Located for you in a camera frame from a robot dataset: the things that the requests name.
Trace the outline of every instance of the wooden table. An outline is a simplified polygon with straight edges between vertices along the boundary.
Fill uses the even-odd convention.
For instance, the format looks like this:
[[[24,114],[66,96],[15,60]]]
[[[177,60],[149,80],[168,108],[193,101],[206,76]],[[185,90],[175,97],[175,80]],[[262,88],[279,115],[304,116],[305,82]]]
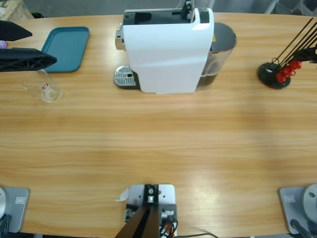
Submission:
[[[114,45],[122,16],[19,21],[33,37],[9,47],[41,49],[60,26],[87,26],[80,69],[52,77],[54,104],[21,87],[24,73],[1,73],[0,182],[31,189],[23,231],[114,237],[132,184],[176,187],[179,234],[220,237],[286,232],[277,190],[317,182],[317,71],[305,63],[283,90],[257,67],[276,57],[307,17],[216,13],[238,44],[211,88],[155,95],[117,88],[127,64]]]

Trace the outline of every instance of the black stand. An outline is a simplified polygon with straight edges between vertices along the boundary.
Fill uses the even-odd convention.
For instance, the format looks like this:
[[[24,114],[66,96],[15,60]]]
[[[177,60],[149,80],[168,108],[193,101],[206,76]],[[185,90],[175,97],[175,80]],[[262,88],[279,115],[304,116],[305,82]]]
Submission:
[[[143,204],[115,238],[159,238],[159,186],[144,186]]]
[[[10,215],[4,215],[0,219],[0,238],[3,238],[6,235],[8,235],[10,221],[11,221]]]
[[[287,87],[291,83],[291,78],[286,78],[285,83],[280,83],[275,75],[279,72],[280,68],[275,63],[264,63],[258,68],[258,77],[263,84],[270,88],[281,89]]]

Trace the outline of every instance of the white coffee machine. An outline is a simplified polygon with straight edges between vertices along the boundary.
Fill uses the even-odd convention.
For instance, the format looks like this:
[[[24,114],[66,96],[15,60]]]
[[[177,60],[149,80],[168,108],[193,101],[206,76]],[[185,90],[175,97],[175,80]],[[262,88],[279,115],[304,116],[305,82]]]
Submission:
[[[129,66],[119,67],[114,82],[146,93],[193,93],[211,50],[213,12],[195,8],[126,10],[116,32],[116,47]]]

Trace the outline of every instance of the black cable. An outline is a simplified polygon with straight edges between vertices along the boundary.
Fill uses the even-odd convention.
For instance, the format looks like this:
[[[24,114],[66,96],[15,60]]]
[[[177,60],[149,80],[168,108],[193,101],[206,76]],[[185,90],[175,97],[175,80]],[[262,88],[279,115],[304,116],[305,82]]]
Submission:
[[[214,238],[219,238],[213,233],[201,233],[201,234],[196,234],[196,235],[188,235],[188,236],[176,236],[175,238],[190,238],[190,237],[202,237],[202,236],[211,236]]]

